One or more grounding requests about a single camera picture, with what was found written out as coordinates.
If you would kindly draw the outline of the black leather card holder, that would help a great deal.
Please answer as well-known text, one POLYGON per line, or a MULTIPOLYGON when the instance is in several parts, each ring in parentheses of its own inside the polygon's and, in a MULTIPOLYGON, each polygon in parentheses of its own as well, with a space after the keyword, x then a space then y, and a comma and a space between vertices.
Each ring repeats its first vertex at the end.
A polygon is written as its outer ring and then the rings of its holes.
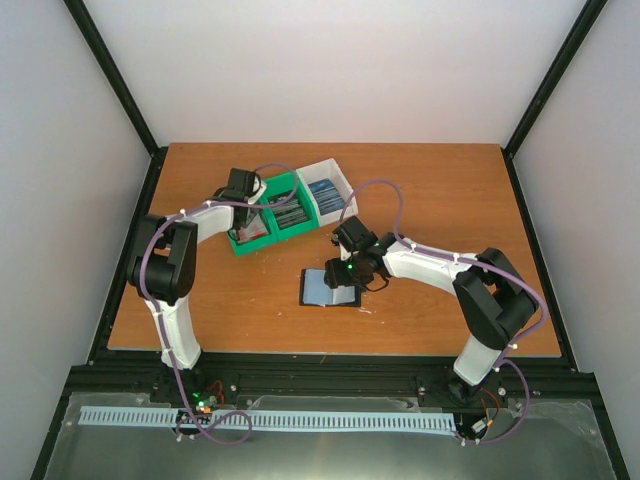
POLYGON ((353 286, 330 288, 325 271, 303 269, 300 275, 299 305, 311 307, 360 307, 361 292, 353 286))

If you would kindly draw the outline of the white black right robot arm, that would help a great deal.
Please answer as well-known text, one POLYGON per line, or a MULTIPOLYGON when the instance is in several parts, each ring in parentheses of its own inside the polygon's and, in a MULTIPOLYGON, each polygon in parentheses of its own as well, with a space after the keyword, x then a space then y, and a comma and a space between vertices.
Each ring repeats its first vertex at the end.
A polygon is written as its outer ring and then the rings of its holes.
POLYGON ((379 237, 357 217, 342 222, 331 241, 340 249, 339 257, 325 263, 325 283, 332 289, 367 290, 378 276, 384 286, 392 278, 408 279, 456 297, 470 337, 453 371, 470 387, 499 367, 536 312, 548 312, 542 297, 498 249, 461 254, 427 247, 395 232, 379 237))

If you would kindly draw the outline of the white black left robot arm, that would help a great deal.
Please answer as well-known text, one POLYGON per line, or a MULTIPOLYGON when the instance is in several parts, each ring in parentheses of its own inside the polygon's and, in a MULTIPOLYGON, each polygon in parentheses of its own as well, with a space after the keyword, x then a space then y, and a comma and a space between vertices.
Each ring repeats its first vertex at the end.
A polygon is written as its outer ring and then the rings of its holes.
POLYGON ((201 400, 208 390, 207 376, 193 368, 201 347, 189 311, 198 245, 247 226, 265 191, 257 172, 233 168, 227 184, 202 204, 170 216, 146 214, 137 224, 127 281, 152 314, 162 362, 180 370, 172 388, 186 402, 201 400))

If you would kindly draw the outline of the red white card stack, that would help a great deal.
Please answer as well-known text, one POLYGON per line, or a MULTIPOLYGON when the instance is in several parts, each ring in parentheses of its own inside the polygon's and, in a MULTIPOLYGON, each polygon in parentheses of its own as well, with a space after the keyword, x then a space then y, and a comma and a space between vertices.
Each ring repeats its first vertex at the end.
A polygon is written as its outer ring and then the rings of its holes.
POLYGON ((255 217, 247 226, 237 231, 236 242, 244 245, 269 235, 269 230, 260 217, 255 217))

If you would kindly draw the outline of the black card stack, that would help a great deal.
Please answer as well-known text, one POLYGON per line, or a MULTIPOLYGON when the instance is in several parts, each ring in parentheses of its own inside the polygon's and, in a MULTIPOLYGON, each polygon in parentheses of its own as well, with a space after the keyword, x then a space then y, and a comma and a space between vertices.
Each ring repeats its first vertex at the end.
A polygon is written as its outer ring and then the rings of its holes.
POLYGON ((310 219, 298 196, 294 195, 284 201, 287 195, 288 192, 284 192, 282 195, 268 198, 268 203, 272 205, 271 211, 280 230, 297 226, 310 219))

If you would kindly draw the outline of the blue card stack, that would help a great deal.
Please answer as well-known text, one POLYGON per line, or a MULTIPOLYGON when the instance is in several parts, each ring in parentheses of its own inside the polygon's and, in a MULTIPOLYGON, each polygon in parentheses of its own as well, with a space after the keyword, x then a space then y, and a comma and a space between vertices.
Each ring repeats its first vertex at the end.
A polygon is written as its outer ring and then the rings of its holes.
POLYGON ((309 183, 308 187, 321 215, 327 215, 343 209, 345 205, 344 199, 329 178, 309 183))

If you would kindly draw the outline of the green double plastic bin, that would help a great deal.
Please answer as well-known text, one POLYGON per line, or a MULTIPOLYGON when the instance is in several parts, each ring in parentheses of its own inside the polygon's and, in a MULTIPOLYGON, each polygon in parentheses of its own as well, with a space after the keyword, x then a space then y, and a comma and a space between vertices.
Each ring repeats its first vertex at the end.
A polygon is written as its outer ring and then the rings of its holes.
POLYGON ((259 204, 271 205, 287 197, 294 186, 295 195, 288 201, 293 203, 290 213, 284 211, 285 206, 276 209, 260 209, 256 219, 260 219, 267 234, 238 243, 230 238, 230 243, 237 256, 266 248, 290 238, 311 232, 319 227, 319 220, 310 194, 304 187, 303 181, 297 173, 285 173, 266 180, 267 188, 258 200, 259 204))

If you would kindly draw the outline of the white plastic bin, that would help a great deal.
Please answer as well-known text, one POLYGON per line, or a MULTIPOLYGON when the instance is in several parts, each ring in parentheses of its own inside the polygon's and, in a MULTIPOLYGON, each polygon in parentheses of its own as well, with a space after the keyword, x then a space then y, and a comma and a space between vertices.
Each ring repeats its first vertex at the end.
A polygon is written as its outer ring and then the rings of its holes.
POLYGON ((298 168, 296 173, 320 227, 358 213, 357 201, 348 201, 353 188, 334 158, 298 168))

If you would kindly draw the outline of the black frame rail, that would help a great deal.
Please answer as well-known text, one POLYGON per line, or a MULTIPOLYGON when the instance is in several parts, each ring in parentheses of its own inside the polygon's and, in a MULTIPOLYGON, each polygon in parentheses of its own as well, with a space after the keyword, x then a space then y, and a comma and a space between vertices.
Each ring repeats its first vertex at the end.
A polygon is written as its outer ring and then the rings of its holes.
POLYGON ((152 134, 86 3, 81 0, 64 0, 63 3, 144 149, 150 157, 159 157, 165 148, 158 144, 152 134))

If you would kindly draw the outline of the metal base plate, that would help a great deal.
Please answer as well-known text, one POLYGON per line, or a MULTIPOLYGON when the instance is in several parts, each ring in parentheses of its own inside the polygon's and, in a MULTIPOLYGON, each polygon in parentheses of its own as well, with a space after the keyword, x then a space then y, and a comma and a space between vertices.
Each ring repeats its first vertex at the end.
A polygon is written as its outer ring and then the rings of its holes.
MULTIPOLYGON (((400 432, 260 432, 82 426, 83 406, 172 408, 144 395, 75 395, 47 479, 613 479, 586 401, 518 403, 496 413, 487 444, 400 432)), ((251 411, 426 412, 387 398, 266 396, 251 411)))

